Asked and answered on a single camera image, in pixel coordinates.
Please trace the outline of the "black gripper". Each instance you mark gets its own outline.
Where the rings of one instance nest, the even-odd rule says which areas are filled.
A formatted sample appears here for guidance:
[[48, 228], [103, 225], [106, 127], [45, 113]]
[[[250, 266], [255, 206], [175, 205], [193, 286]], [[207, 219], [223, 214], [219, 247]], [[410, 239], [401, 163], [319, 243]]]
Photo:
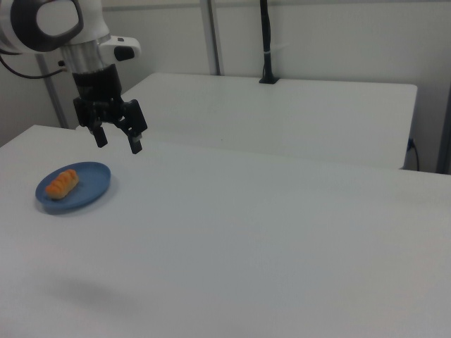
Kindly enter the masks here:
[[99, 148], [108, 144], [102, 122], [114, 123], [128, 138], [131, 152], [142, 150], [142, 133], [147, 130], [140, 104], [136, 99], [123, 102], [122, 87], [115, 65], [93, 73], [73, 73], [78, 97], [73, 105], [79, 125], [94, 136]]

